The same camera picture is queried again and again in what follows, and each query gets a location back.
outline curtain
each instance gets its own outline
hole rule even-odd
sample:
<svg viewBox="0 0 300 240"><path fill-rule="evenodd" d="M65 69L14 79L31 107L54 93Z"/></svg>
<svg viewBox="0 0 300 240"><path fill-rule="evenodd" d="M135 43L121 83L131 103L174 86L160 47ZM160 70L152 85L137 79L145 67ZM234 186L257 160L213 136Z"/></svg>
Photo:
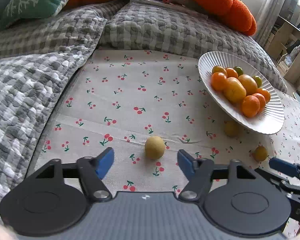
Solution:
<svg viewBox="0 0 300 240"><path fill-rule="evenodd" d="M260 46L264 46L280 13L284 0L265 0L257 17L257 33L253 36Z"/></svg>

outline tablecloth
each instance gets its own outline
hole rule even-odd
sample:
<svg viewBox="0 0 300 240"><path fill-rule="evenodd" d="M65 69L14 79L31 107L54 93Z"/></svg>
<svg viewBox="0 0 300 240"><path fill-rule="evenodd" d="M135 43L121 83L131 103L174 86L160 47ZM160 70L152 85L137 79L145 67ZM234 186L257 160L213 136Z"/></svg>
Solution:
<svg viewBox="0 0 300 240"><path fill-rule="evenodd" d="M285 113L281 131L264 135L242 127L237 138L229 138L223 127L231 118L207 93L198 60L150 50L96 50L64 94L38 166L52 158L75 162L112 147L114 164L103 182L114 195L118 190L178 194L187 184L177 163L179 149L215 163L240 159L251 168L269 169L274 156L300 163L300 103L277 93ZM166 145L155 161L144 155L152 135ZM251 156L259 145L269 154L261 163ZM68 183L79 187L77 181ZM213 188L225 183L214 181ZM293 236L297 229L289 220L285 233Z"/></svg>

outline white plate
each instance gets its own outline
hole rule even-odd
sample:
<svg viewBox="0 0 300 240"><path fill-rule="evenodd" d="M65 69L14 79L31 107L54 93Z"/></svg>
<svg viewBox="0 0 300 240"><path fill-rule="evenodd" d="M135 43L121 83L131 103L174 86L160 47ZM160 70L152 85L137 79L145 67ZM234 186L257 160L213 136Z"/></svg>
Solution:
<svg viewBox="0 0 300 240"><path fill-rule="evenodd" d="M239 66L243 69L244 74L249 76L259 76L262 79L261 87L267 89L271 94L271 99L269 103L266 104L266 108L253 118L245 117L239 109L233 106L224 97L221 92L217 92L211 87L211 71L216 65L220 65L222 67ZM238 123L263 134L274 134L280 131L284 121L284 112L281 101L269 81L249 63L225 52L212 51L205 53L200 57L199 72L212 98L229 116L235 119Z"/></svg>

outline fruit pile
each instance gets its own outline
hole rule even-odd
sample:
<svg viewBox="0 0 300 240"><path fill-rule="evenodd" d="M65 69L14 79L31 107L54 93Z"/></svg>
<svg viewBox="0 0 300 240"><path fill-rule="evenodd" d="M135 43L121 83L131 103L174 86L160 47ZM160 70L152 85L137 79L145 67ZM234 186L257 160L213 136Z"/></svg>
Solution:
<svg viewBox="0 0 300 240"><path fill-rule="evenodd" d="M214 66L212 69L211 86L222 91L232 104L240 104L246 117L254 117L263 111L270 101L270 93L260 88L262 80L259 76L245 75L241 67L223 68Z"/></svg>

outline gray plaid blanket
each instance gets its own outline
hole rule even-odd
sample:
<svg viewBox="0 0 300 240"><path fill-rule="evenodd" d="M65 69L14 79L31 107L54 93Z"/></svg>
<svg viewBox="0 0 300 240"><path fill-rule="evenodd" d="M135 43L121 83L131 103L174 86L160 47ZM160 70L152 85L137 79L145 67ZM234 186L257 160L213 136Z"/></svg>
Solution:
<svg viewBox="0 0 300 240"><path fill-rule="evenodd" d="M150 49L194 58L209 51L223 51L248 62L273 87L287 92L279 71L258 43L211 18L130 3L107 22L99 45Z"/></svg>
<svg viewBox="0 0 300 240"><path fill-rule="evenodd" d="M124 4L89 5L0 32L0 200L24 178L63 89Z"/></svg>

